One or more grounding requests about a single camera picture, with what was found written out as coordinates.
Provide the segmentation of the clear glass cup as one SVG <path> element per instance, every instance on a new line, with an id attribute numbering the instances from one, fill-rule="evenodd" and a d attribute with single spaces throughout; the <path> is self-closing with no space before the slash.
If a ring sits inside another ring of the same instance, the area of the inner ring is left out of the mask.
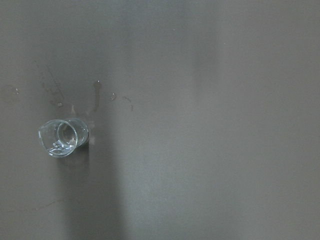
<path id="1" fill-rule="evenodd" d="M 38 139 L 49 156 L 64 158 L 89 140 L 89 127 L 81 119 L 53 119 L 38 128 Z"/>

